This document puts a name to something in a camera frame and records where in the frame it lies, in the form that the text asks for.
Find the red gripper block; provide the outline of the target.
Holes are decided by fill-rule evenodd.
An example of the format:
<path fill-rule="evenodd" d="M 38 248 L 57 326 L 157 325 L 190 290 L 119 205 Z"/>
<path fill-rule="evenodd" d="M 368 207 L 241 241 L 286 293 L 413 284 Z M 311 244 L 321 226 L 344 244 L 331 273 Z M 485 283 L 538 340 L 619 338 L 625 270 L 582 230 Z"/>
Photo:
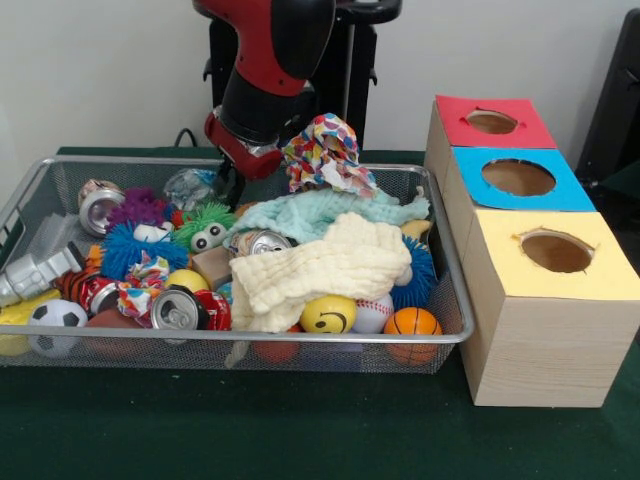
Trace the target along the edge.
<path fill-rule="evenodd" d="M 276 172 L 282 153 L 275 143 L 254 145 L 237 138 L 223 126 L 217 112 L 209 114 L 204 129 L 211 143 L 231 160 L 223 160 L 218 167 L 214 194 L 218 198 L 227 196 L 228 205 L 236 208 L 244 192 L 246 179 L 264 179 Z M 232 164 L 239 172 L 233 173 L 231 181 Z"/>

